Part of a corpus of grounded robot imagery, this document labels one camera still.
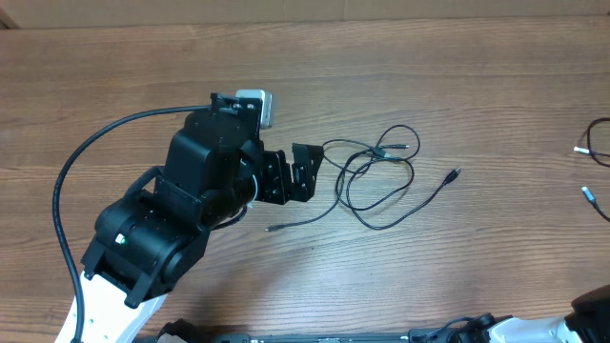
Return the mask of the black cable silver plug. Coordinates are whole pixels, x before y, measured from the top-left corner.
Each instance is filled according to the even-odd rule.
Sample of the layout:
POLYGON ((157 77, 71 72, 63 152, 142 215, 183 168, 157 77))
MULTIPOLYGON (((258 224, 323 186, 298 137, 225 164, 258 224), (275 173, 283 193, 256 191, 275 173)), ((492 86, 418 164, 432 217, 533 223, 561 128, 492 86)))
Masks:
MULTIPOLYGON (((579 154, 590 157, 596 164, 608 168, 609 164, 602 161, 602 158, 609 158, 609 154, 601 151, 596 151, 592 147, 592 131, 596 126, 606 124, 609 122, 608 117, 600 117, 591 121, 587 128, 581 134, 578 144, 573 148, 573 151, 579 154)), ((609 221, 609 215, 606 214, 597 202, 595 195, 586 187, 581 187, 581 192, 584 195, 587 202, 597 212, 597 214, 605 221, 609 221)))

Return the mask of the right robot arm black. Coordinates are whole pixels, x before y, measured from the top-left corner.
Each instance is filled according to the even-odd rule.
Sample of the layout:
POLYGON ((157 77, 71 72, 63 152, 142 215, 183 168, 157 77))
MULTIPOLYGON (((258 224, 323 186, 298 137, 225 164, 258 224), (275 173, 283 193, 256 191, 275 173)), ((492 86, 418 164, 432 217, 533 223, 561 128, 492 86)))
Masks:
POLYGON ((448 338, 458 343, 609 343, 609 286, 574 299, 565 316, 520 319, 487 313, 448 338))

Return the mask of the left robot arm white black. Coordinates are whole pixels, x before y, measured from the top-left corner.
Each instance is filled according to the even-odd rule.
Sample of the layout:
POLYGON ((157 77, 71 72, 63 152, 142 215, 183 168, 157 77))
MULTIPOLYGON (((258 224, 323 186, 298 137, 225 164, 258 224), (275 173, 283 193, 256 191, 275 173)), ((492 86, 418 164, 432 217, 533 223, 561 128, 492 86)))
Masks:
POLYGON ((243 219, 255 201, 305 202, 315 192, 319 146, 296 144, 294 162, 260 139, 257 104, 191 106, 166 161, 141 174, 97 217, 94 237, 75 261, 51 213, 74 299, 61 342, 130 342, 178 280, 204 255, 213 231, 243 219))

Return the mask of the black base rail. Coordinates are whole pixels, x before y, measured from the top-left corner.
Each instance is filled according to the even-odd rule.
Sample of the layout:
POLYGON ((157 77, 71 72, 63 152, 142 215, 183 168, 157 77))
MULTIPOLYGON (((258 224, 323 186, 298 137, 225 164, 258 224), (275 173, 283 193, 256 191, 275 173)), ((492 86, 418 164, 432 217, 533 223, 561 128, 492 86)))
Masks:
POLYGON ((159 333, 136 337, 137 343, 201 342, 201 343, 409 343, 448 341, 454 328, 410 329, 406 333, 319 333, 252 335, 229 333, 211 327, 195 326, 178 319, 167 323, 159 333))

